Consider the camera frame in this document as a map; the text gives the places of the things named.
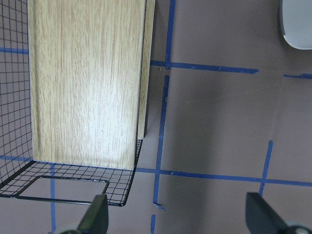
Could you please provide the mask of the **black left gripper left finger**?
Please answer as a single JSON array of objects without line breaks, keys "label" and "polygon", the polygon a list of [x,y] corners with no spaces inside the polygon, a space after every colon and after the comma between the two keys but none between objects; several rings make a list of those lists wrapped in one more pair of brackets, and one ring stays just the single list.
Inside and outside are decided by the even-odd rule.
[{"label": "black left gripper left finger", "polygon": [[106,234],[109,225],[108,201],[106,195],[96,195],[78,225],[81,234]]}]

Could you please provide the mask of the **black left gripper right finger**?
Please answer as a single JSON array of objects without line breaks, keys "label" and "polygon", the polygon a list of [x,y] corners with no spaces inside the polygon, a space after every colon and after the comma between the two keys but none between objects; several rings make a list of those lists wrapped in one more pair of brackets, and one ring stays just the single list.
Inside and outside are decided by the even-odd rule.
[{"label": "black left gripper right finger", "polygon": [[288,225],[259,193],[246,193],[245,222],[251,234],[283,234]]}]

